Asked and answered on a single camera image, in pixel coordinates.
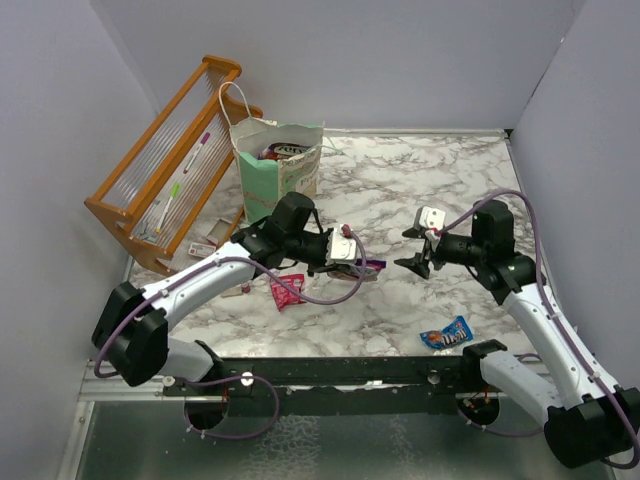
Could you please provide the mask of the purple Fox's candy bag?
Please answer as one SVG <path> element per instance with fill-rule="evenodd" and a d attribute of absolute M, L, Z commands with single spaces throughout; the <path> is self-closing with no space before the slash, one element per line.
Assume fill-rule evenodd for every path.
<path fill-rule="evenodd" d="M 327 275 L 332 279 L 355 282 L 360 278 L 362 271 L 365 271 L 364 282 L 372 282 L 378 279 L 386 267 L 387 262 L 378 259 L 369 259 L 366 266 L 362 267 L 362 262 L 358 259 L 355 263 L 336 264 Z"/>
<path fill-rule="evenodd" d="M 273 160 L 280 161 L 284 159 L 289 159 L 291 157 L 297 155 L 303 155 L 310 149 L 309 146 L 295 144 L 295 143 L 286 143 L 286 142 L 276 142 L 265 149 L 263 149 L 258 155 L 258 160 Z"/>

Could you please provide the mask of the pink red snack packet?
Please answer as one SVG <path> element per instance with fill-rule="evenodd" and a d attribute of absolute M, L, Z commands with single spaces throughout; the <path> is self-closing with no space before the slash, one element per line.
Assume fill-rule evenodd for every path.
<path fill-rule="evenodd" d="M 292 305 L 304 304 L 305 301 L 298 296 L 304 288 L 305 276 L 301 273 L 279 276 L 270 280 L 270 289 L 276 308 L 282 312 Z"/>

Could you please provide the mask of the blue M&M's packet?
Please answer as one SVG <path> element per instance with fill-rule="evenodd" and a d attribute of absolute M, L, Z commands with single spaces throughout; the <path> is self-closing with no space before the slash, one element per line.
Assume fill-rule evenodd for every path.
<path fill-rule="evenodd" d="M 445 350 L 474 339 L 473 332 L 463 316 L 457 316 L 441 330 L 430 330 L 419 334 L 421 341 L 429 348 Z"/>

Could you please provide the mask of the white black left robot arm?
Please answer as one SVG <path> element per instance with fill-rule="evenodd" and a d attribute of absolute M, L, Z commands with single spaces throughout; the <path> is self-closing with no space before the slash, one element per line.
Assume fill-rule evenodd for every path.
<path fill-rule="evenodd" d="M 156 375 L 171 376 L 199 394 L 214 392 L 220 358 L 202 342 L 171 338 L 171 331 L 208 301 L 262 274 L 282 285 L 275 272 L 285 260 L 305 264 L 311 274 L 350 265 L 364 269 L 365 248 L 351 228 L 307 230 L 317 217 L 309 197 L 290 192 L 270 215 L 238 230 L 205 259 L 142 288 L 128 281 L 118 285 L 91 337 L 98 350 L 95 376 L 119 376 L 131 387 Z"/>

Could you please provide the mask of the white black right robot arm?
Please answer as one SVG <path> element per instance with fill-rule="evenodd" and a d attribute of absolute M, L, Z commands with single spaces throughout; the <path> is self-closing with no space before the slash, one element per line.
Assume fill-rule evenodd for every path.
<path fill-rule="evenodd" d="M 523 365 L 497 341 L 467 347 L 459 367 L 469 390 L 499 389 L 539 425 L 567 468 L 600 461 L 620 470 L 639 464 L 639 391 L 623 388 L 588 350 L 547 285 L 540 258 L 517 252 L 514 216 L 497 195 L 466 212 L 468 236 L 453 233 L 442 210 L 423 206 L 406 238 L 420 252 L 397 260 L 423 279 L 447 264 L 471 269 L 476 281 L 520 326 L 550 377 Z"/>

